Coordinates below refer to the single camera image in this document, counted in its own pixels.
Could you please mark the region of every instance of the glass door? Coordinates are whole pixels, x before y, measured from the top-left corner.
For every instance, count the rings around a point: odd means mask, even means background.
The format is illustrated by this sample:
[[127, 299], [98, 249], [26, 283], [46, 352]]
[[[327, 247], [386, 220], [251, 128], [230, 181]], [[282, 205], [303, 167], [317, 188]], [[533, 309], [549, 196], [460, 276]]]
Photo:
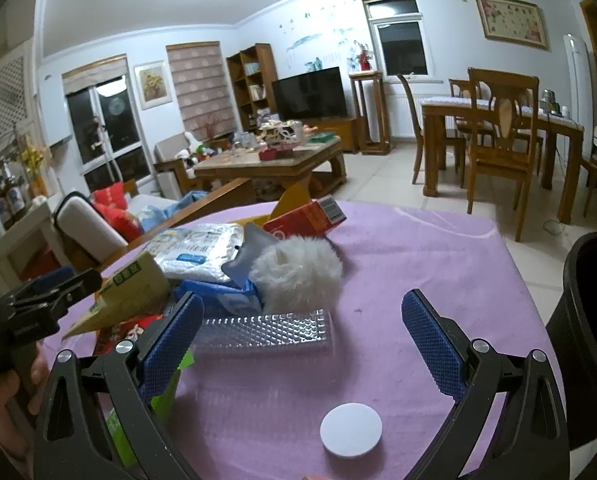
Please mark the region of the glass door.
[[149, 176], [126, 76], [69, 94], [67, 106], [90, 191]]

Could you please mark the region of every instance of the sunflower painting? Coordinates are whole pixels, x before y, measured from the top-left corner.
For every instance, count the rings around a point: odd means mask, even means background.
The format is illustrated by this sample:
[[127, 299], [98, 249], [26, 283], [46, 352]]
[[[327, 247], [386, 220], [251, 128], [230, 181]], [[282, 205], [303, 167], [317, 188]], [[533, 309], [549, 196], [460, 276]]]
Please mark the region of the sunflower painting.
[[169, 85], [163, 61], [136, 66], [134, 74], [143, 110], [171, 102], [171, 85]]
[[548, 50], [540, 8], [520, 0], [476, 0], [488, 40]]

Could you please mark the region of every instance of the barcode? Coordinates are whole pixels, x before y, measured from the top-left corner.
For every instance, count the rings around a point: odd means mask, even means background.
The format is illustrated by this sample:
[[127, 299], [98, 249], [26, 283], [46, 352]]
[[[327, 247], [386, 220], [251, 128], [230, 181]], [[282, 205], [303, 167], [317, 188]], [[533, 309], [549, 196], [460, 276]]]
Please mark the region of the barcode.
[[345, 213], [331, 196], [320, 199], [318, 203], [332, 224], [342, 222], [346, 218]]
[[210, 251], [210, 247], [211, 246], [209, 246], [209, 245], [194, 245], [189, 250], [192, 253], [207, 254]]

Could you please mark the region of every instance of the purple tablecloth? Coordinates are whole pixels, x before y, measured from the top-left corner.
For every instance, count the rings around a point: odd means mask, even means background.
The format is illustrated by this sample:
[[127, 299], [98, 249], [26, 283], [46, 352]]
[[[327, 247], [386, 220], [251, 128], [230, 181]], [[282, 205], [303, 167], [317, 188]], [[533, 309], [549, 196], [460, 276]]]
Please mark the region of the purple tablecloth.
[[[543, 349], [561, 384], [547, 332], [493, 222], [365, 203], [341, 207], [347, 220], [329, 234], [345, 271], [333, 312], [333, 351], [199, 358], [182, 373], [168, 429], [204, 480], [404, 478], [453, 405], [438, 391], [401, 321], [403, 294], [412, 288], [420, 288], [469, 338], [522, 356]], [[203, 221], [271, 208], [247, 206]], [[90, 304], [73, 307], [62, 329]], [[89, 355], [94, 336], [63, 343], [59, 335], [48, 338], [50, 362], [65, 347]], [[492, 411], [496, 418], [500, 400]], [[330, 456], [319, 438], [323, 416], [345, 402], [368, 404], [383, 420], [379, 446], [354, 461]], [[478, 466], [494, 424], [490, 416], [466, 471]]]

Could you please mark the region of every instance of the black tv screen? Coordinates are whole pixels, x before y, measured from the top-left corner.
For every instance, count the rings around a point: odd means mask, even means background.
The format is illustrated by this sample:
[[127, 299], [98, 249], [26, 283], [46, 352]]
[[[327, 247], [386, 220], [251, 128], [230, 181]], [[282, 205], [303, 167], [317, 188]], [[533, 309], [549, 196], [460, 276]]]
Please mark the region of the black tv screen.
[[336, 66], [272, 83], [278, 115], [290, 119], [347, 117], [341, 70]]

